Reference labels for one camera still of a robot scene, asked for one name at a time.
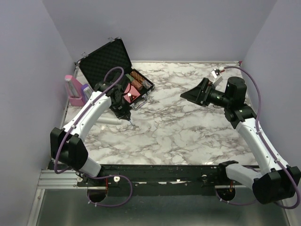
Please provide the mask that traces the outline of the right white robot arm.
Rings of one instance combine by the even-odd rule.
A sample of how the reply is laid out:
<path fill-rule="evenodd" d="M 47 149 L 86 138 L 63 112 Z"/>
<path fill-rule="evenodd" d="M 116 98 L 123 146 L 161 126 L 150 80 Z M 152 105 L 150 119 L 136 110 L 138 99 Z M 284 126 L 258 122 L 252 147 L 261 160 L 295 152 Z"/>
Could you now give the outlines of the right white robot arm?
<path fill-rule="evenodd" d="M 180 95 L 181 98 L 197 104 L 210 104 L 224 109 L 224 115 L 245 140 L 253 153 L 260 172 L 240 165 L 236 161 L 219 164 L 217 181 L 223 185 L 234 180 L 250 188 L 261 204 L 292 198 L 301 178 L 298 167 L 291 167 L 268 141 L 260 129 L 258 116 L 245 103 L 247 86 L 240 77 L 230 77 L 226 89 L 220 92 L 215 85 L 204 78 L 196 87 Z"/>

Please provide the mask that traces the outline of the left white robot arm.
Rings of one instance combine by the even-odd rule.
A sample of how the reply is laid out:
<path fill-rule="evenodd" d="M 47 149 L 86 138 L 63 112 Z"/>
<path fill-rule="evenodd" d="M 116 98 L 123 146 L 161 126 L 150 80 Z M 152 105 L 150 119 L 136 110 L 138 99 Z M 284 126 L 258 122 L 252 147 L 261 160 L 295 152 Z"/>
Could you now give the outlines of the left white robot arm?
<path fill-rule="evenodd" d="M 51 156 L 55 160 L 56 174 L 71 168 L 88 175 L 89 182 L 94 186 L 104 182 L 101 165 L 88 156 L 84 140 L 99 117 L 109 108 L 118 119 L 130 121 L 130 106 L 117 86 L 123 76 L 122 67 L 110 69 L 80 112 L 63 128 L 54 128 L 51 131 Z"/>

